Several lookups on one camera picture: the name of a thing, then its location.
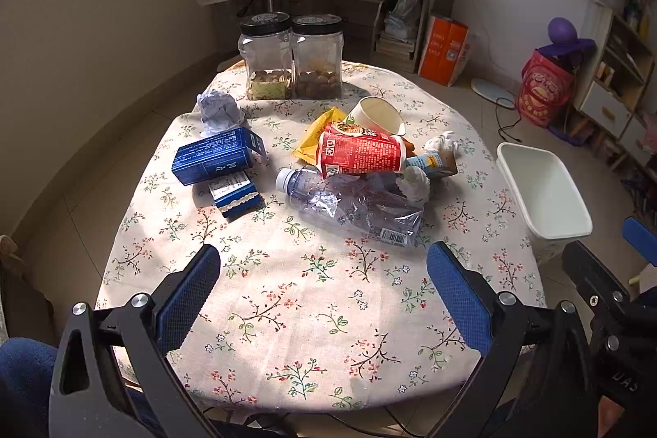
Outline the small drink carton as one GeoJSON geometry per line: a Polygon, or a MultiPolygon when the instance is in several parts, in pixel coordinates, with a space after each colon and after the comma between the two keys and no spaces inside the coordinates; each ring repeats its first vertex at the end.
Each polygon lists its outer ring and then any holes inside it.
{"type": "Polygon", "coordinates": [[[430,180],[452,177],[458,173],[457,162],[455,162],[452,150],[430,151],[406,158],[404,167],[419,168],[430,180]]]}

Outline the white tissue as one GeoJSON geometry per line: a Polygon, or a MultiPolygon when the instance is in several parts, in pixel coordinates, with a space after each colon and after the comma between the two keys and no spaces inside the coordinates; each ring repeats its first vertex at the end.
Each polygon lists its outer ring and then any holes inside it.
{"type": "Polygon", "coordinates": [[[459,143],[454,138],[454,132],[448,130],[427,140],[423,145],[423,149],[436,154],[440,151],[450,151],[456,157],[459,154],[459,143]]]}
{"type": "Polygon", "coordinates": [[[418,167],[406,167],[395,178],[396,187],[412,204],[426,204],[430,197],[431,182],[427,174],[418,167]]]}

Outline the small blue white box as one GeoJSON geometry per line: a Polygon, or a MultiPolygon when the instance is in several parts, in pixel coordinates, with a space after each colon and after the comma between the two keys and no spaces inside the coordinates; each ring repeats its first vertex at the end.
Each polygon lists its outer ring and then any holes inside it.
{"type": "Polygon", "coordinates": [[[209,191],[214,206],[227,221],[238,219],[263,204],[255,183],[245,171],[236,171],[212,180],[209,191]]]}

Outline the crushed clear plastic bottle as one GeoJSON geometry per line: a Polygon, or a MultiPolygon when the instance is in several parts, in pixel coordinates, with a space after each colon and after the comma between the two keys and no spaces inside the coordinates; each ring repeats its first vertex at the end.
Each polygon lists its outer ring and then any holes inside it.
{"type": "Polygon", "coordinates": [[[303,219],[343,234],[357,232],[389,245],[411,247],[421,229],[423,209],[385,189],[377,176],[324,178],[314,168],[283,168],[275,185],[303,219]]]}

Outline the large blue carton box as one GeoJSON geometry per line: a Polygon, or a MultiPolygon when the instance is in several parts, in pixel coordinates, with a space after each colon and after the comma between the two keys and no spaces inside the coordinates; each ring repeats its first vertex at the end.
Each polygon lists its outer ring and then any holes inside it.
{"type": "Polygon", "coordinates": [[[181,146],[172,174],[183,186],[190,186],[250,169],[266,158],[263,139],[246,127],[237,127],[181,146]]]}

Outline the white paper cup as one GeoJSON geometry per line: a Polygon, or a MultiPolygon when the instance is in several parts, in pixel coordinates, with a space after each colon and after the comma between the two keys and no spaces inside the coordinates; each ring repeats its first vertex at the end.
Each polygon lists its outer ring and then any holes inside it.
{"type": "Polygon", "coordinates": [[[405,124],[394,105],[377,97],[365,97],[349,112],[344,122],[387,135],[407,134],[405,124]]]}

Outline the blue-white tissue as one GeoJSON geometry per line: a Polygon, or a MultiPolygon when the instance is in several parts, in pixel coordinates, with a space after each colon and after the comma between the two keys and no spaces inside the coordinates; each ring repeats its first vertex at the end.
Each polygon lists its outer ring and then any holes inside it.
{"type": "Polygon", "coordinates": [[[244,112],[228,93],[208,89],[196,98],[204,132],[207,137],[241,127],[245,124],[244,112]]]}

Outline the yellow snack wrapper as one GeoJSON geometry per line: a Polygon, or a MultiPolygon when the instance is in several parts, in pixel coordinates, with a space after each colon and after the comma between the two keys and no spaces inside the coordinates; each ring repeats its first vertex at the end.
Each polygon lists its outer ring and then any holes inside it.
{"type": "Polygon", "coordinates": [[[306,129],[301,141],[293,150],[293,156],[307,163],[307,165],[316,165],[316,151],[319,148],[319,137],[322,135],[325,127],[332,122],[341,122],[345,118],[346,113],[336,107],[323,112],[306,129]]]}

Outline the white plastic trash bin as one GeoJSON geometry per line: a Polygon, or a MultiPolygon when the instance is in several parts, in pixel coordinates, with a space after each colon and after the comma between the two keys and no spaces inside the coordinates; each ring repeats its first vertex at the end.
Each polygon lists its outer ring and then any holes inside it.
{"type": "Polygon", "coordinates": [[[593,233],[593,219],[566,165],[551,151],[503,142],[497,166],[519,204],[537,264],[593,233]]]}

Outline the wooden shelf cabinet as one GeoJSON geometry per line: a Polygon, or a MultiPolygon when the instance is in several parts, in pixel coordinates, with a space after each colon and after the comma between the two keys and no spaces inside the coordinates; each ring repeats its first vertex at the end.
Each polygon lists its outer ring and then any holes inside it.
{"type": "Polygon", "coordinates": [[[595,150],[605,141],[612,142],[619,149],[613,168],[628,158],[644,167],[654,152],[645,142],[640,104],[655,55],[619,13],[599,2],[590,7],[581,33],[593,39],[595,47],[577,75],[570,101],[577,122],[569,135],[590,133],[595,150]]]}

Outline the red pink bucket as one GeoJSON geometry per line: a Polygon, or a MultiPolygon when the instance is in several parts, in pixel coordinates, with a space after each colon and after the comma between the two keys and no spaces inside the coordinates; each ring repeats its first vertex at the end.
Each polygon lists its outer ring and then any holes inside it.
{"type": "Polygon", "coordinates": [[[548,128],[570,100],[572,89],[574,75],[535,49],[521,69],[516,109],[522,119],[537,127],[548,128]]]}

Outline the purple ball toy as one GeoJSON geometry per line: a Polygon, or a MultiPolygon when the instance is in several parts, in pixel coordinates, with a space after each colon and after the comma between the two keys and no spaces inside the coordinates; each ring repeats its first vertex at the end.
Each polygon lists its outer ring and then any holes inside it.
{"type": "Polygon", "coordinates": [[[566,18],[553,18],[548,23],[547,30],[550,44],[537,49],[544,57],[564,57],[584,53],[596,47],[593,39],[580,38],[574,24],[566,18]]]}

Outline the orange cardboard box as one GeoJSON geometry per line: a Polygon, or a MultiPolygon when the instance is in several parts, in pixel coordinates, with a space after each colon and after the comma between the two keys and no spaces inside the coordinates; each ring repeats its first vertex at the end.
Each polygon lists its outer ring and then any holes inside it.
{"type": "Polygon", "coordinates": [[[470,52],[470,29],[458,21],[432,16],[427,26],[419,75],[451,87],[460,77],[470,52]]]}

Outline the stack of books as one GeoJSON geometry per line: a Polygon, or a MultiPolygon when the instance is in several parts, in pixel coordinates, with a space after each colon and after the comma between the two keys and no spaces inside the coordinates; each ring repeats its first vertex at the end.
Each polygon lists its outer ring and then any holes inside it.
{"type": "Polygon", "coordinates": [[[409,40],[400,40],[381,32],[375,43],[375,51],[381,55],[399,57],[404,60],[413,60],[416,53],[416,43],[409,40]]]}

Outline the right clear dark-snack jar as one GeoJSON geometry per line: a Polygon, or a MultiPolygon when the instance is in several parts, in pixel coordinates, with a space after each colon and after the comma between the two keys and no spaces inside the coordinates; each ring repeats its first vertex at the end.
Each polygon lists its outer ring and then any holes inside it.
{"type": "Polygon", "coordinates": [[[334,14],[307,14],[292,20],[291,44],[296,99],[342,98],[342,19],[334,14]]]}

